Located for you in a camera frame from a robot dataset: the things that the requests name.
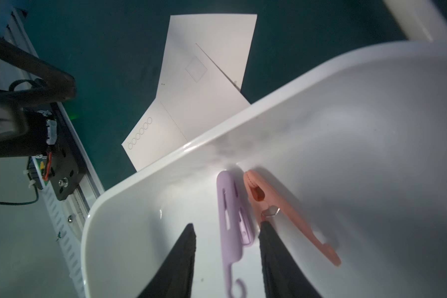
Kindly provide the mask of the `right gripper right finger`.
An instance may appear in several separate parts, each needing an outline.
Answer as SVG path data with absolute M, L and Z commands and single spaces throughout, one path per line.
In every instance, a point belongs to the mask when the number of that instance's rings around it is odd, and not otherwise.
M 267 298 L 319 298 L 268 221 L 259 234 L 264 291 Z

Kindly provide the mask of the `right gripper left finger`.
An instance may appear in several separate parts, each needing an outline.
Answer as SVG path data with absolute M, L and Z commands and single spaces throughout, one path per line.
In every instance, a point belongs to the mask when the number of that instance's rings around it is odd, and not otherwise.
M 177 239 L 159 270 L 140 298 L 189 298 L 191 297 L 196 254 L 196 234 L 189 223 Z

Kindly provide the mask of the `purple clothespin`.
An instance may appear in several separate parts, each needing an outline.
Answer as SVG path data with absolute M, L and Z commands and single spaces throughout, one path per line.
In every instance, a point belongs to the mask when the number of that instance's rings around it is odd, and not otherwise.
M 220 172 L 216 185 L 225 291 L 229 298 L 233 298 L 233 288 L 237 286 L 241 296 L 245 298 L 246 285 L 242 279 L 233 278 L 232 265 L 242 259 L 245 247 L 253 245 L 253 229 L 233 174 L 229 171 Z

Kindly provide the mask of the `salmon clothespin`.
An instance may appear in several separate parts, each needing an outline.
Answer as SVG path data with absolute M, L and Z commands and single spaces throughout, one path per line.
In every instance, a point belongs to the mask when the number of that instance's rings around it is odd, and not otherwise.
M 278 213 L 283 213 L 295 226 L 333 265 L 340 266 L 341 259 L 336 251 L 328 244 L 322 243 L 310 225 L 298 214 L 290 203 L 274 189 L 262 175 L 254 170 L 244 172 L 243 182 L 248 194 L 248 200 L 255 214 L 258 225 L 266 221 L 269 211 L 275 207 Z

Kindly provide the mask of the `white postcard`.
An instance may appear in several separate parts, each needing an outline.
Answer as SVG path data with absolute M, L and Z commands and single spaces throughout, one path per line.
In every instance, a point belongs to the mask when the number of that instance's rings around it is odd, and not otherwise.
M 255 14 L 181 14 L 170 17 L 157 97 L 180 93 L 188 79 L 221 101 L 247 105 L 240 90 L 247 67 Z
M 122 143 L 136 171 L 249 107 L 249 102 L 198 45 L 176 57 L 170 75 Z

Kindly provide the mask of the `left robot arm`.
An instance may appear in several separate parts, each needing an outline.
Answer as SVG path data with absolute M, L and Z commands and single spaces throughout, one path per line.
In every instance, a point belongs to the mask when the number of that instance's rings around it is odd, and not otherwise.
M 0 90 L 0 158 L 44 154 L 55 143 L 53 121 L 33 108 L 73 99 L 76 81 L 1 37 L 0 60 L 37 76 L 28 90 L 15 89 L 19 80 Z

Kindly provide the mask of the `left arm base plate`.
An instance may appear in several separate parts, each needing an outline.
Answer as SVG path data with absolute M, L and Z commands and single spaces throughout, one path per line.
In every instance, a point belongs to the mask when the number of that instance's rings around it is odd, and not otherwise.
M 86 164 L 57 103 L 51 104 L 57 122 L 57 141 L 52 146 L 52 163 L 48 175 L 58 201 L 64 201 L 75 191 L 86 174 Z

